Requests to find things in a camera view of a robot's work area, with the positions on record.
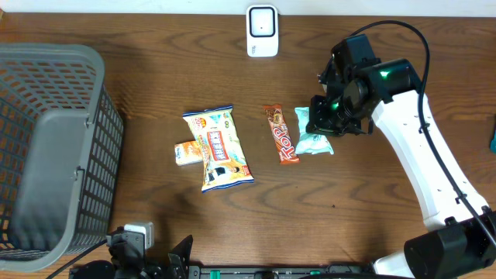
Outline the mint green wipes pack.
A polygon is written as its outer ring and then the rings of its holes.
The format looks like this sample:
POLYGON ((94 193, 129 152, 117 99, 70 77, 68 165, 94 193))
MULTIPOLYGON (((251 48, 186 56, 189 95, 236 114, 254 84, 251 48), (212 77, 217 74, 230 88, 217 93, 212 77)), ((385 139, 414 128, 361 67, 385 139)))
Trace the mint green wipes pack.
POLYGON ((294 112, 298 118, 299 141, 295 148, 296 154, 318 153, 334 154, 334 150, 326 136, 308 133, 306 126, 309 123, 309 107, 296 107, 294 112))

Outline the red chocolate bar wrapper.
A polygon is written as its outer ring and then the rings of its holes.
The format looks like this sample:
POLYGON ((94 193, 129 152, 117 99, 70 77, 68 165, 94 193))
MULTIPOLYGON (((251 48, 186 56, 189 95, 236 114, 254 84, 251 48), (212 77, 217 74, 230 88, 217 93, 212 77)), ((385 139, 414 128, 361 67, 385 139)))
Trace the red chocolate bar wrapper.
POLYGON ((295 152, 295 146, 291 141, 290 133, 285 122, 282 107, 276 105, 264 105, 270 130, 274 138, 277 153, 281 164, 299 163, 299 157, 295 152))

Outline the yellow white wipes packet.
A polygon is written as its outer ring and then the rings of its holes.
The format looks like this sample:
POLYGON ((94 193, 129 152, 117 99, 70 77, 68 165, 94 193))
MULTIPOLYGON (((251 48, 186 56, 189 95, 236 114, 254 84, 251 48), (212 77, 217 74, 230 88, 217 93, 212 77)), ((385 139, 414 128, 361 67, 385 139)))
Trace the yellow white wipes packet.
POLYGON ((182 115, 202 154, 204 193, 254 182, 232 110, 232 105, 224 105, 182 115))

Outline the orange white snack packet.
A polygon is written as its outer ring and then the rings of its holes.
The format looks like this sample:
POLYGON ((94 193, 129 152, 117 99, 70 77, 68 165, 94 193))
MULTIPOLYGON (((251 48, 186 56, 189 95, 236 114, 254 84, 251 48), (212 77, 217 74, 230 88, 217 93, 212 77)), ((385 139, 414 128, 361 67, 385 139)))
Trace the orange white snack packet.
POLYGON ((203 161, 202 152, 196 140, 175 144, 174 153, 178 166, 196 164, 203 161))

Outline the blue Listerine mouthwash bottle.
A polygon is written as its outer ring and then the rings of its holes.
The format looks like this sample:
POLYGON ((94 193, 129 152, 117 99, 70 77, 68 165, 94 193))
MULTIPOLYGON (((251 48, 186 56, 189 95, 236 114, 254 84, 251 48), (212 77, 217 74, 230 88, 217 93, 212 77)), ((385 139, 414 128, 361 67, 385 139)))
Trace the blue Listerine mouthwash bottle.
POLYGON ((490 142, 490 151, 496 153, 496 131, 494 131, 494 137, 490 142))

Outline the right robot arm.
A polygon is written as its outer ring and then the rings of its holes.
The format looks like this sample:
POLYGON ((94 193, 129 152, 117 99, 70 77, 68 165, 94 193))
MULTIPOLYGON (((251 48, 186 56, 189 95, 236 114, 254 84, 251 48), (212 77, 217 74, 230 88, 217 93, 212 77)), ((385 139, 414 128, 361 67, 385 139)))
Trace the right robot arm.
POLYGON ((406 59, 331 58, 311 100, 307 130, 363 134, 369 120, 392 145, 410 180, 428 232, 375 260, 375 274, 456 278, 495 262, 495 212, 471 185, 432 118, 419 76, 406 59))

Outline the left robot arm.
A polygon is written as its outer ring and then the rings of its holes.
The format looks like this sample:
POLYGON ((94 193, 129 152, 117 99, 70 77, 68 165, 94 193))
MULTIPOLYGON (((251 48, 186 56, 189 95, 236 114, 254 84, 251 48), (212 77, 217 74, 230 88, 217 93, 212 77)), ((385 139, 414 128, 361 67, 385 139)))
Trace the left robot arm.
POLYGON ((145 240, 141 232, 118 230, 106 236, 110 261, 96 260, 74 267, 70 279, 188 279, 193 236, 185 237, 169 252, 169 263, 146 258, 145 240))

